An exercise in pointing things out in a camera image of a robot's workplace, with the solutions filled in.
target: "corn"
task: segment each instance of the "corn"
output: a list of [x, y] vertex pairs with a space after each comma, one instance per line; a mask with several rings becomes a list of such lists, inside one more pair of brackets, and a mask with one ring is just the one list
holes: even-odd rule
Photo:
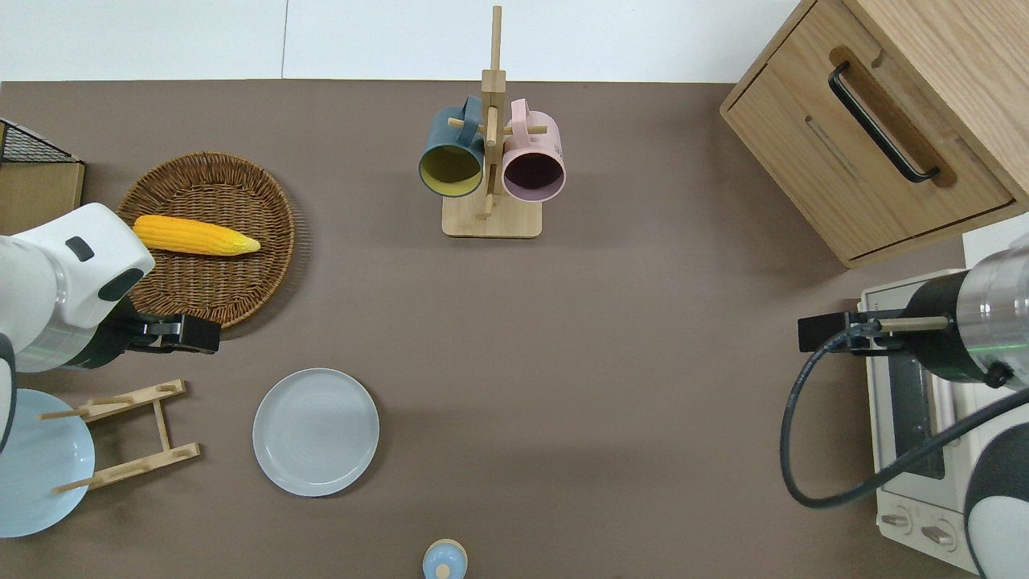
[[151, 249], [202, 255], [239, 255], [260, 249], [260, 243], [238, 230], [194, 219], [141, 215], [132, 229]]

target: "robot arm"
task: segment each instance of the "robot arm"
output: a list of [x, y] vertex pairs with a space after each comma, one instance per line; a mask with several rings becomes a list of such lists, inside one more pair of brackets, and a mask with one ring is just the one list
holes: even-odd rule
[[[802, 352], [816, 353], [814, 361], [825, 352], [883, 356], [902, 350], [945, 381], [983, 383], [1018, 391], [963, 419], [961, 423], [968, 423], [967, 432], [985, 420], [1029, 402], [1029, 236], [970, 269], [926, 282], [901, 311], [804, 319], [797, 321], [797, 334]], [[833, 343], [839, 346], [830, 348]], [[812, 366], [809, 361], [805, 371]], [[806, 373], [802, 372], [794, 384], [795, 395], [804, 378]], [[788, 437], [795, 395], [791, 393], [780, 442], [787, 487], [797, 501], [809, 506], [836, 506], [862, 496], [853, 490], [814, 500], [794, 494], [799, 491], [788, 467]], [[980, 414], [982, 420], [972, 420]], [[957, 426], [927, 440], [920, 448], [958, 436], [961, 433]], [[863, 493], [885, 484], [895, 476], [887, 471], [896, 471], [894, 466], [915, 457], [920, 448], [898, 458], [855, 490], [860, 487]], [[980, 572], [992, 579], [1029, 576], [1029, 551], [1025, 549], [1029, 534], [1029, 424], [1004, 431], [980, 455], [969, 478], [964, 511], [968, 545]]]
[[15, 370], [97, 368], [127, 350], [217, 352], [219, 325], [133, 309], [126, 295], [153, 265], [132, 228], [98, 203], [0, 236], [0, 451], [13, 415]]

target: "mug handle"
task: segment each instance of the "mug handle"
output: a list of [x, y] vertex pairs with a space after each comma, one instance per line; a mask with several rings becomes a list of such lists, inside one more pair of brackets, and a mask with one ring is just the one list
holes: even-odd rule
[[464, 120], [464, 125], [461, 126], [457, 141], [464, 146], [470, 146], [471, 141], [475, 140], [475, 135], [478, 134], [478, 125], [483, 122], [482, 99], [478, 97], [465, 99], [464, 106], [461, 108], [461, 119]]
[[529, 102], [525, 99], [511, 101], [511, 138], [517, 148], [529, 146]]

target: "woven tray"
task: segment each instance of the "woven tray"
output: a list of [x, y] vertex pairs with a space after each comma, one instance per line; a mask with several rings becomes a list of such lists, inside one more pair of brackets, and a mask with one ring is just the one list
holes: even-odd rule
[[130, 293], [143, 314], [188, 314], [221, 324], [246, 320], [275, 294], [296, 238], [286, 193], [265, 170], [224, 152], [193, 152], [151, 169], [129, 189], [118, 215], [185, 217], [235, 228], [260, 242], [253, 253], [193, 255], [151, 249], [156, 264]]

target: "wooden base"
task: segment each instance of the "wooden base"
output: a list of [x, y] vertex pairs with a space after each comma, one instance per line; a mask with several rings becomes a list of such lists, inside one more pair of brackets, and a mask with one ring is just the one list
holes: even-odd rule
[[451, 237], [531, 239], [543, 231], [543, 204], [526, 203], [503, 190], [493, 195], [486, 216], [486, 182], [475, 192], [443, 198], [443, 232]]
[[168, 438], [168, 426], [165, 424], [165, 411], [161, 406], [162, 400], [168, 397], [183, 394], [185, 392], [185, 384], [182, 381], [172, 381], [170, 383], [138, 390], [121, 396], [91, 400], [86, 404], [72, 410], [40, 414], [40, 421], [50, 421], [68, 417], [80, 417], [82, 421], [93, 423], [101, 419], [106, 419], [112, 414], [118, 414], [125, 412], [126, 410], [132, 410], [133, 408], [139, 408], [140, 406], [150, 404], [153, 406], [153, 413], [157, 419], [157, 435], [161, 438], [161, 446], [164, 448], [163, 451], [150, 455], [149, 457], [143, 457], [142, 459], [136, 459], [135, 461], [129, 461], [128, 463], [121, 463], [120, 465], [115, 465], [113, 467], [97, 471], [93, 473], [93, 476], [90, 478], [83, 478], [82, 480], [76, 480], [74, 482], [69, 482], [68, 484], [56, 486], [54, 487], [52, 493], [57, 495], [59, 493], [64, 493], [80, 486], [97, 488], [108, 485], [112, 482], [117, 482], [119, 480], [159, 469], [161, 467], [167, 467], [168, 465], [185, 461], [186, 459], [199, 457], [200, 444], [196, 442], [172, 448], [171, 440]]

